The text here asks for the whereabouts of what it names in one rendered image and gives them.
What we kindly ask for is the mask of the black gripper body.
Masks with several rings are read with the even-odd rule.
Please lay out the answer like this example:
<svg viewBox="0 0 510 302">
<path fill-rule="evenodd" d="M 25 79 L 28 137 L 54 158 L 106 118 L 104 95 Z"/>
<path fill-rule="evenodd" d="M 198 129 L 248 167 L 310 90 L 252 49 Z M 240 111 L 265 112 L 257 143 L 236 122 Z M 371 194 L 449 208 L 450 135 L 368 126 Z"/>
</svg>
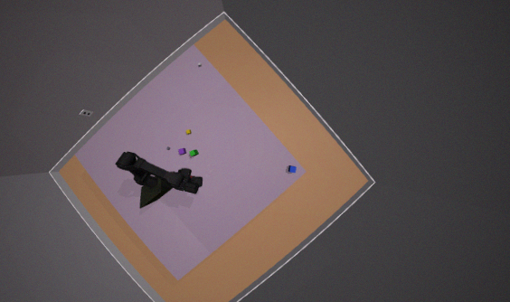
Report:
<svg viewBox="0 0 510 302">
<path fill-rule="evenodd" d="M 195 178 L 191 177 L 191 179 L 188 179 L 187 181 L 198 183 L 199 187 L 201 187 L 203 185 L 203 178 L 202 177 L 195 177 Z"/>
</svg>

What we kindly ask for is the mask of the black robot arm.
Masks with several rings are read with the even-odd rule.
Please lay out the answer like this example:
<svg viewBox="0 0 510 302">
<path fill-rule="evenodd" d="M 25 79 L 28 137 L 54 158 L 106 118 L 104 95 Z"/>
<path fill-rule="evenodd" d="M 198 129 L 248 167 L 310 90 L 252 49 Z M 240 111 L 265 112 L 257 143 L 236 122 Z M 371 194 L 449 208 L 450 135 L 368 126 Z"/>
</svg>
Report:
<svg viewBox="0 0 510 302">
<path fill-rule="evenodd" d="M 137 184 L 147 185 L 152 189 L 157 185 L 157 179 L 151 175 L 162 178 L 166 184 L 173 187 L 175 190 L 186 191 L 189 193 L 197 193 L 199 184 L 187 181 L 191 179 L 192 170 L 182 168 L 178 172 L 166 171 L 165 169 L 147 162 L 143 158 L 132 152 L 123 152 L 122 156 L 116 162 L 119 169 L 129 171 Z"/>
</svg>

